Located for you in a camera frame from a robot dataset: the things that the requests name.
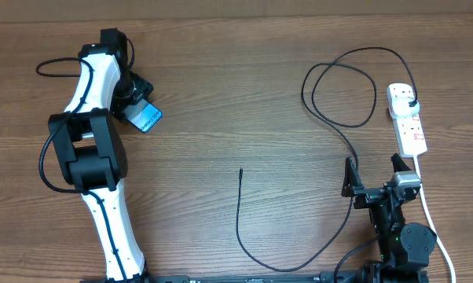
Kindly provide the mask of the Samsung Galaxy smartphone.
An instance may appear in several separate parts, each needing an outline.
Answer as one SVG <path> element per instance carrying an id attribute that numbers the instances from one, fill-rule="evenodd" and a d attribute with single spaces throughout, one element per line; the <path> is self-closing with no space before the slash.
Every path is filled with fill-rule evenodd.
<path id="1" fill-rule="evenodd" d="M 163 117 L 163 113 L 145 99 L 136 105 L 127 106 L 123 112 L 127 120 L 142 133 L 150 131 Z"/>

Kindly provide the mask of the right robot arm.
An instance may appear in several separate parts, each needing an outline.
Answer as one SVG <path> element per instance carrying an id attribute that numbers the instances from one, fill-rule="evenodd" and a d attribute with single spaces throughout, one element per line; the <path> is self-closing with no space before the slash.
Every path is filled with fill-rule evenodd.
<path id="1" fill-rule="evenodd" d="M 417 222 L 407 223 L 402 205 L 416 199 L 421 178 L 395 153 L 391 157 L 394 173 L 390 181 L 366 189 L 350 157 L 346 158 L 341 195 L 352 199 L 355 209 L 367 209 L 376 238 L 346 254 L 336 266 L 336 282 L 427 282 L 430 254 L 437 234 Z M 377 243 L 380 260 L 368 261 L 359 270 L 340 272 L 339 268 L 354 253 Z"/>

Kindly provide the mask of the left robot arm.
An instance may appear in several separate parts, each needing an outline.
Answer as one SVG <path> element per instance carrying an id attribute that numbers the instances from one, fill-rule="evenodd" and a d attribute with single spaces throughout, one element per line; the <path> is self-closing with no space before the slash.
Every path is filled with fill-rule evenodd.
<path id="1" fill-rule="evenodd" d="M 61 114 L 49 118 L 49 146 L 55 148 L 66 193 L 81 195 L 93 217 L 106 261 L 106 282 L 150 282 L 125 200 L 127 153 L 114 124 L 127 120 L 146 133 L 163 113 L 148 97 L 153 86 L 133 72 L 134 46 L 116 28 L 101 30 L 98 43 L 86 44 L 75 94 Z"/>

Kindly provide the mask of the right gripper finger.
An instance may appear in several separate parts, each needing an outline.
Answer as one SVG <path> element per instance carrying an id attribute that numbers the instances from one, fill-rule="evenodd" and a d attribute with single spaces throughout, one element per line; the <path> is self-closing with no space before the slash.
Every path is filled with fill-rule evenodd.
<path id="1" fill-rule="evenodd" d="M 345 175 L 341 190 L 342 197 L 355 197 L 363 190 L 363 184 L 358 170 L 350 157 L 345 159 Z"/>
<path id="2" fill-rule="evenodd" d="M 410 171 L 410 167 L 405 163 L 398 153 L 393 154 L 390 160 L 393 165 L 394 173 Z"/>

